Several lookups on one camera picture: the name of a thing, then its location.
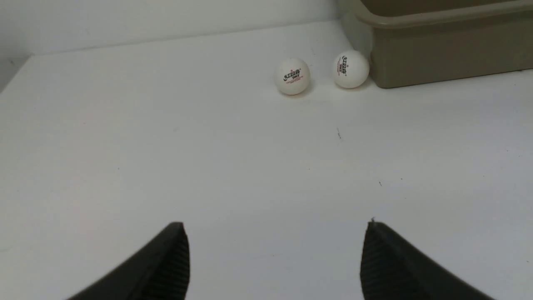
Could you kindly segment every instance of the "printed logo on ball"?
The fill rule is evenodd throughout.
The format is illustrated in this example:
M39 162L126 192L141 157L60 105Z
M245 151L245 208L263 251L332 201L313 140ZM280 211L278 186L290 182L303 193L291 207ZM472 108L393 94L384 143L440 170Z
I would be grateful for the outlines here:
M298 69L298 70L294 70L294 71L293 71L293 70L290 70L290 73L289 73L289 74L286 74L285 76L283 76L283 81L287 81L287 80L289 80L289 79L291 79L291 78L292 78L292 79L297 79L297 78L299 78L299 77L300 77L300 71L301 71L301 70L302 70L302 69Z
M347 76L346 74L346 67L348 66L348 57L343 56L337 63L337 72L344 74L344 76Z

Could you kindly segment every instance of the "ridged rubber pad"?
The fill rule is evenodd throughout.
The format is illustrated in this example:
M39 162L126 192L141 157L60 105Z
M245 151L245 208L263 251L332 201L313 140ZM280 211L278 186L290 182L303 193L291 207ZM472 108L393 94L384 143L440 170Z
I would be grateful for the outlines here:
M185 299L189 286L189 243L177 240L155 268L138 300Z
M360 275L365 300L431 299L403 261L371 227L365 236Z
M374 221L368 223L360 276L365 300L493 300Z
M184 300L189 285L189 241L170 223L137 253L70 300Z

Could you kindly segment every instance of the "beige plastic bin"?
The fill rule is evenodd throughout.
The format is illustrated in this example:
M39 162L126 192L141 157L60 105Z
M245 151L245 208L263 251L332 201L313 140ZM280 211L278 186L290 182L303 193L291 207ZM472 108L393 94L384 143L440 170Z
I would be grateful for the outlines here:
M338 0L382 88L533 68L533 0Z

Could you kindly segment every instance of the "bin rim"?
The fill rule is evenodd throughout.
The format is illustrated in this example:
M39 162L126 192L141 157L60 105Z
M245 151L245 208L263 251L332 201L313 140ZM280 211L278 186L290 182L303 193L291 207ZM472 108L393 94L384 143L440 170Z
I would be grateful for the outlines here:
M352 12L363 23L376 28L407 28L464 21L495 15L533 11L533 0L512 0L452 10L384 17L371 13L361 0L351 0Z

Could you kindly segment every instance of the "white ping pong ball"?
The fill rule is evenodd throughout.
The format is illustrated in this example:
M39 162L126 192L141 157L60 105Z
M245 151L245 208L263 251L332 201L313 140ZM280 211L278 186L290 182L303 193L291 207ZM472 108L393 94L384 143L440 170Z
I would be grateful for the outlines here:
M353 89L362 85L369 72L368 60L361 52L355 50L339 54L333 62L333 79L345 89Z
M274 75L274 82L280 92L296 95L309 86L311 72L305 61L299 58L289 58L279 64Z

